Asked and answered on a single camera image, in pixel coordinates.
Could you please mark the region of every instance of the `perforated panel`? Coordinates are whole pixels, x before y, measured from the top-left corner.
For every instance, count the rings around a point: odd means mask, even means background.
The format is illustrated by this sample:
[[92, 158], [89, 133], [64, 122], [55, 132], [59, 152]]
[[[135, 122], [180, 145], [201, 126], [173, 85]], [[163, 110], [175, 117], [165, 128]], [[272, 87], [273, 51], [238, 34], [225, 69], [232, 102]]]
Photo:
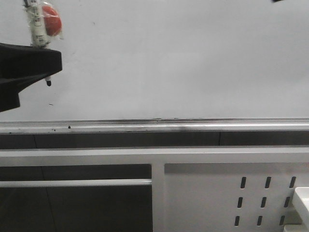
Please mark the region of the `perforated panel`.
[[166, 164], [165, 231], [281, 232], [300, 223], [291, 201], [307, 163]]

